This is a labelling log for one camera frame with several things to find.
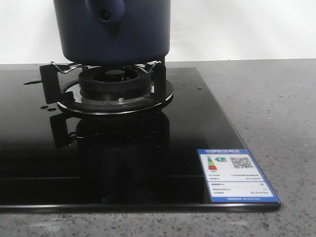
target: energy rating bar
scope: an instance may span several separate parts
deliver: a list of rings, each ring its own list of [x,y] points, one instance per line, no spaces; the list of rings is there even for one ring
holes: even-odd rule
[[[207,162],[208,162],[208,169],[209,170],[217,169],[211,158],[207,158]]]

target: qr code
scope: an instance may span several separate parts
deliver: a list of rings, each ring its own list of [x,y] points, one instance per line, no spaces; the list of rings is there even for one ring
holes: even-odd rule
[[[248,157],[231,157],[231,161],[235,169],[253,168],[252,163]]]

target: kettle handle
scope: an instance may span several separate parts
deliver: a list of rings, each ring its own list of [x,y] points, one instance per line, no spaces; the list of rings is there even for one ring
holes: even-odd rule
[[[119,22],[124,16],[124,0],[84,0],[88,12],[102,25]]]

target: white wall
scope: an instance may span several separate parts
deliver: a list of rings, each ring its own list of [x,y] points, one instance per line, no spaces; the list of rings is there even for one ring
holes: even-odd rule
[[[171,0],[168,61],[316,58],[315,0]],[[66,62],[52,0],[0,0],[0,64]]]

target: blue label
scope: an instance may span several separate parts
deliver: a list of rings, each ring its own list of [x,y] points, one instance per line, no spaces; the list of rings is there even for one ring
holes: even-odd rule
[[[212,202],[280,202],[247,149],[199,149]]]

